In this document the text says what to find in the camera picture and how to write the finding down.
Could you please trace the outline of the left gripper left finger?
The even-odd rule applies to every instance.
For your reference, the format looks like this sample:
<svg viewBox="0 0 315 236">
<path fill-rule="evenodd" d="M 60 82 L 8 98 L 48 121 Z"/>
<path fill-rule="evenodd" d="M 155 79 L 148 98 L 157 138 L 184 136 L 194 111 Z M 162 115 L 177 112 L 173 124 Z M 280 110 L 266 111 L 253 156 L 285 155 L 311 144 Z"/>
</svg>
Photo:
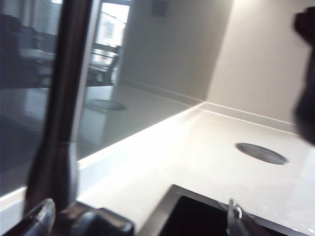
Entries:
<svg viewBox="0 0 315 236">
<path fill-rule="evenodd" d="M 45 199 L 24 215 L 26 228 L 23 236 L 49 236 L 56 218 L 55 203 Z"/>
</svg>

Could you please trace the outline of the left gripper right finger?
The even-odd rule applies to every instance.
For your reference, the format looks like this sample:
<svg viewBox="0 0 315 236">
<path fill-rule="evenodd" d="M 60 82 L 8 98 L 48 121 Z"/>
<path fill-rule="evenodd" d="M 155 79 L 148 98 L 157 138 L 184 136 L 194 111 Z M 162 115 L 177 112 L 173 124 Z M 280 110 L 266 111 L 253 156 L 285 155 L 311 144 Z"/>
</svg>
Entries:
<svg viewBox="0 0 315 236">
<path fill-rule="evenodd" d="M 229 236 L 246 236 L 247 231 L 243 224 L 243 210 L 239 204 L 230 199 L 227 212 L 227 234 Z"/>
</svg>

